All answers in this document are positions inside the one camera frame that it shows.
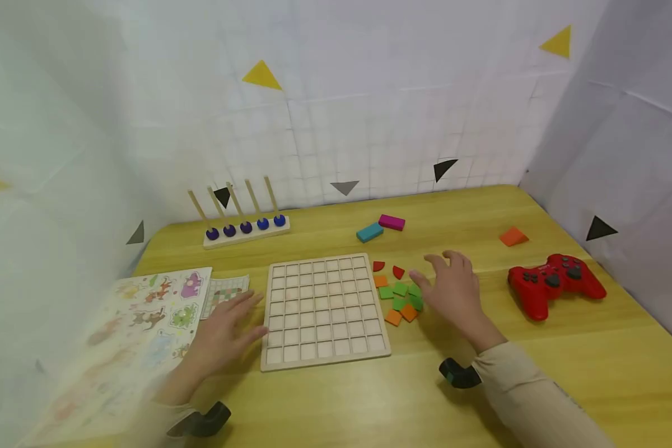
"black triangle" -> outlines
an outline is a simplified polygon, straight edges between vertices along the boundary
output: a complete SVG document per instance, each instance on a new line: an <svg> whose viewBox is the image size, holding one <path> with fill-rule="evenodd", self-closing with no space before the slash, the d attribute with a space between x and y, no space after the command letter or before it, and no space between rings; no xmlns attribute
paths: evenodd
<svg viewBox="0 0 672 448"><path fill-rule="evenodd" d="M219 199L219 202L222 203L222 207L226 208L226 206L229 205L229 198L231 198L231 195L229 194L229 189L224 187L222 189L218 189L216 192L214 192L214 195Z"/></svg>
<svg viewBox="0 0 672 448"><path fill-rule="evenodd" d="M596 240L603 236L614 235L617 231L614 228L608 226L606 222L601 220L599 217L592 218L592 223L590 225L590 230L587 231L587 238L585 241Z"/></svg>
<svg viewBox="0 0 672 448"><path fill-rule="evenodd" d="M433 171L436 174L436 182L438 182L446 171L448 171L451 166L455 165L455 162L457 161L458 159L453 159L452 161L444 161L433 165Z"/></svg>
<svg viewBox="0 0 672 448"><path fill-rule="evenodd" d="M132 236L129 237L129 241L127 241L127 244L137 245L143 242L144 242L144 221L139 223L137 230L135 230Z"/></svg>

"green puzzle piece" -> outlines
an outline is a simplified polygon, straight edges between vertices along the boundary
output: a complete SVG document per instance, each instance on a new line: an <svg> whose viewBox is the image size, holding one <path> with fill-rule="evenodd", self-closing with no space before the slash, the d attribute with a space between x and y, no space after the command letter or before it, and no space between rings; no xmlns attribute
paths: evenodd
<svg viewBox="0 0 672 448"><path fill-rule="evenodd" d="M403 307L406 306L408 300L405 297L394 297L393 298L393 309L396 311L401 311Z"/></svg>
<svg viewBox="0 0 672 448"><path fill-rule="evenodd" d="M393 298L393 289L389 286L382 286L378 288L378 296L383 299Z"/></svg>
<svg viewBox="0 0 672 448"><path fill-rule="evenodd" d="M416 283L412 283L411 286L408 287L408 293L412 294L412 296L422 297L421 288L419 288Z"/></svg>
<svg viewBox="0 0 672 448"><path fill-rule="evenodd" d="M408 287L401 283L401 282L396 282L396 284L393 285L393 294L398 294L399 296L406 297L406 294L408 293Z"/></svg>
<svg viewBox="0 0 672 448"><path fill-rule="evenodd" d="M411 305L415 308L416 311L421 311L424 309L424 300L413 294L408 294L408 300L411 301Z"/></svg>

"sticker sheet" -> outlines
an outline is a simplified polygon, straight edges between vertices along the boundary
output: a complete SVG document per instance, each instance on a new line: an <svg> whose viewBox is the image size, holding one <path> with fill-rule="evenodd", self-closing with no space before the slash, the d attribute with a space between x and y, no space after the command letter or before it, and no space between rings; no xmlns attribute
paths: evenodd
<svg viewBox="0 0 672 448"><path fill-rule="evenodd" d="M189 350L211 268L118 280L28 445L118 434Z"/></svg>
<svg viewBox="0 0 672 448"><path fill-rule="evenodd" d="M213 278L209 282L209 291L204 302L201 318L206 319L219 303L230 301L239 292L247 289L248 275L233 278Z"/></svg>

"red game controller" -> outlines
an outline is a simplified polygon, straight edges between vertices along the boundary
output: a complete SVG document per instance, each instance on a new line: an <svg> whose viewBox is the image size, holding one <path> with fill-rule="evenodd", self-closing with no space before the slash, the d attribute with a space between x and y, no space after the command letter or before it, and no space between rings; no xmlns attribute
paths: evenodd
<svg viewBox="0 0 672 448"><path fill-rule="evenodd" d="M548 262L537 268L511 268L508 283L515 289L525 313L533 320L547 319L548 301L557 299L563 291L581 292L596 300L607 295L582 260L562 254L548 256Z"/></svg>

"hand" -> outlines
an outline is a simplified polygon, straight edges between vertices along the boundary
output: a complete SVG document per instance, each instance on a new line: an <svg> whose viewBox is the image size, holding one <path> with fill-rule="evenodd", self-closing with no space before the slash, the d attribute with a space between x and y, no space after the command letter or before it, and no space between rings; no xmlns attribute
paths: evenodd
<svg viewBox="0 0 672 448"><path fill-rule="evenodd" d="M478 353L504 343L505 337L483 312L480 284L471 261L452 250L443 252L450 265L438 255L424 256L436 272L436 284L416 270L408 275L421 288L424 302L453 324Z"/></svg>
<svg viewBox="0 0 672 448"><path fill-rule="evenodd" d="M155 401L171 406L189 402L204 378L221 370L267 334L269 330L263 325L236 334L237 322L262 298L264 294L254 294L250 289L214 307L212 315L199 326L182 362L157 392Z"/></svg>

